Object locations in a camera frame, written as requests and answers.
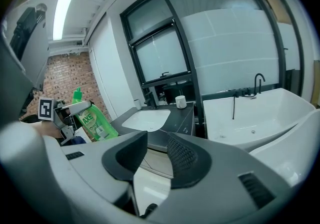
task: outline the gray countertop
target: gray countertop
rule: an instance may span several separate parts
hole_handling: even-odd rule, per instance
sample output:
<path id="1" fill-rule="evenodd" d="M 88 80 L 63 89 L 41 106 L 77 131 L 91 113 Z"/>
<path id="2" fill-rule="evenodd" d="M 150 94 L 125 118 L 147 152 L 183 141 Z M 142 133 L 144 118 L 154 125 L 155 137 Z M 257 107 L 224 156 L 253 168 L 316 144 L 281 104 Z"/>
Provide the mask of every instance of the gray countertop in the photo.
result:
<path id="1" fill-rule="evenodd" d="M 168 135 L 167 132 L 192 134 L 194 121 L 194 104 L 188 103 L 185 109 L 178 109 L 175 104 L 159 106 L 159 110 L 170 110 L 170 114 L 161 129 L 148 132 L 148 148 L 167 152 Z M 142 110 L 150 110 L 148 107 L 142 107 Z M 121 116 L 111 122 L 111 125 L 117 130 L 119 135 L 135 132 L 135 129 L 123 127 L 122 124 L 138 110 L 134 107 L 123 113 Z"/>

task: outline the black faucet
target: black faucet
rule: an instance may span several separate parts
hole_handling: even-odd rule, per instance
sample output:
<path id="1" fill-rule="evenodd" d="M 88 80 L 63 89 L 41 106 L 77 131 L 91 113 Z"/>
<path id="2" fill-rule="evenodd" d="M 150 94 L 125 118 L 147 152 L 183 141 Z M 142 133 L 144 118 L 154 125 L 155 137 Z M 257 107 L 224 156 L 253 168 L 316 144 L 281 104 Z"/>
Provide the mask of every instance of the black faucet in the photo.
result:
<path id="1" fill-rule="evenodd" d="M 149 106 L 151 109 L 157 109 L 158 106 L 155 102 L 155 97 L 154 94 L 152 93 L 152 91 L 150 91 L 149 93 L 147 93 L 145 96 L 149 96 L 148 99 L 144 102 L 144 104 L 146 104 L 147 106 Z"/>
<path id="2" fill-rule="evenodd" d="M 256 95 L 256 93 L 257 93 L 257 77 L 258 76 L 261 76 L 262 77 L 262 79 L 263 79 L 263 81 L 265 82 L 266 81 L 266 79 L 265 79 L 265 77 L 261 74 L 261 73 L 257 73 L 256 74 L 256 76 L 254 77 L 255 79 L 254 79 L 254 91 L 253 91 L 253 93 L 254 93 L 254 95 Z M 259 94 L 261 94 L 261 79 L 260 79 L 260 81 L 259 81 Z"/>

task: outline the bathroom sink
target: bathroom sink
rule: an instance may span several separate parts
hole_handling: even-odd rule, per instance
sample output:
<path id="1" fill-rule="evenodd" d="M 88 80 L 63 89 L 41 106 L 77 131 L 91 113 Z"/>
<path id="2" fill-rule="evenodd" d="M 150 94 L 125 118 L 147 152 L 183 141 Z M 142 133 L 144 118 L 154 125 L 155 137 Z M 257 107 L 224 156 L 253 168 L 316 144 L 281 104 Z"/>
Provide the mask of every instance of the bathroom sink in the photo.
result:
<path id="1" fill-rule="evenodd" d="M 169 110 L 138 111 L 124 121 L 122 126 L 141 131 L 154 132 L 164 126 L 169 114 Z"/>

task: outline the white wall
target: white wall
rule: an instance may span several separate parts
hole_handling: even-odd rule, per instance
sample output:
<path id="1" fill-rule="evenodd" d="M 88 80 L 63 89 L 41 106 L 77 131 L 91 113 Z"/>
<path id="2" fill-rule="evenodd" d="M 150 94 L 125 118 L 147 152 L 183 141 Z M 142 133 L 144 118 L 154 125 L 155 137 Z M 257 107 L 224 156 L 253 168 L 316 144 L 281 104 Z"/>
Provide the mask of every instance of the white wall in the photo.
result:
<path id="1" fill-rule="evenodd" d="M 143 103 L 145 101 L 144 95 L 142 93 L 138 76 L 135 71 L 135 67 L 132 61 L 132 58 L 130 56 L 130 52 L 128 49 L 126 37 L 124 34 L 123 26 L 121 23 L 121 19 L 119 14 L 112 14 L 111 12 L 108 13 L 108 16 L 110 17 L 110 21 L 112 24 L 112 30 L 113 30 L 113 36 L 115 40 L 116 45 L 116 53 L 119 55 L 121 65 L 123 68 L 123 72 L 125 75 L 125 78 L 127 80 L 128 86 L 130 88 L 132 97 L 134 100 L 139 99 L 142 106 L 145 106 Z"/>
<path id="2" fill-rule="evenodd" d="M 127 80 L 127 85 L 131 91 L 132 97 L 134 99 L 138 98 L 141 101 L 144 100 L 142 91 L 137 79 L 136 71 L 133 66 L 133 62 L 130 56 L 130 52 L 128 49 L 128 45 L 126 42 L 125 34 L 123 31 L 123 26 L 120 20 L 119 14 L 121 14 L 129 5 L 134 3 L 136 0 L 115 0 L 112 5 L 108 8 L 107 16 L 112 25 L 112 29 L 114 32 L 113 40 L 115 44 L 115 48 L 113 54 L 117 54 L 121 61 L 121 65 L 123 67 L 123 72 L 125 78 Z M 298 28 L 300 31 L 303 50 L 304 50 L 304 84 L 302 90 L 302 97 L 310 101 L 313 84 L 314 84 L 314 65 L 313 60 L 315 58 L 320 59 L 320 52 L 319 52 L 319 43 L 317 42 L 318 36 L 315 35 L 314 31 L 312 30 L 312 24 L 308 19 L 308 14 L 304 10 L 303 6 L 301 5 L 299 0 L 287 0 L 293 15 L 297 21 Z"/>
<path id="3" fill-rule="evenodd" d="M 112 110 L 108 108 L 108 105 L 112 105 L 115 114 L 120 116 L 134 107 L 134 103 L 114 40 L 110 19 L 105 16 L 95 29 L 89 44 L 94 51 L 98 72 L 100 74 L 99 79 L 99 74 L 97 74 L 97 69 L 95 69 L 95 78 L 97 81 L 102 81 L 106 92 L 106 94 L 103 94 L 104 89 L 100 85 L 99 90 L 102 93 L 101 95 L 104 95 L 103 100 L 108 111 L 112 112 Z"/>
<path id="4" fill-rule="evenodd" d="M 95 80 L 96 80 L 96 83 L 98 85 L 101 97 L 102 97 L 102 99 L 104 101 L 104 104 L 105 104 L 109 114 L 110 114 L 111 119 L 114 120 L 118 116 L 117 116 L 117 114 L 115 112 L 114 107 L 112 106 L 112 104 L 110 102 L 109 96 L 108 96 L 108 94 L 106 92 L 106 89 L 104 87 L 104 83 L 103 83 L 102 78 L 101 78 L 101 74 L 100 74 L 100 71 L 99 71 L 99 67 L 98 67 L 98 64 L 97 64 L 97 60 L 96 60 L 96 56 L 95 56 L 95 52 L 94 52 L 93 48 L 89 51 L 89 58 L 90 58 L 90 63 L 91 63 L 91 66 L 92 66 L 92 70 L 93 70 L 94 76 L 96 78 Z"/>

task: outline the cup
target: cup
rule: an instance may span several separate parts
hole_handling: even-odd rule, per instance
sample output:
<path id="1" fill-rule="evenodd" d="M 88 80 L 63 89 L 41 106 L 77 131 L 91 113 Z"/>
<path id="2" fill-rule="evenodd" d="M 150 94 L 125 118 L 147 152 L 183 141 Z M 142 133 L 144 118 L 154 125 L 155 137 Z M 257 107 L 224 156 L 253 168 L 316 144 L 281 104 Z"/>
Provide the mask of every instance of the cup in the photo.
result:
<path id="1" fill-rule="evenodd" d="M 176 107 L 178 109 L 184 109 L 187 106 L 186 97 L 184 95 L 177 96 L 175 98 Z"/>
<path id="2" fill-rule="evenodd" d="M 142 109 L 141 102 L 140 102 L 139 99 L 134 100 L 133 103 L 134 103 L 135 107 L 137 108 L 137 110 L 141 110 Z"/>

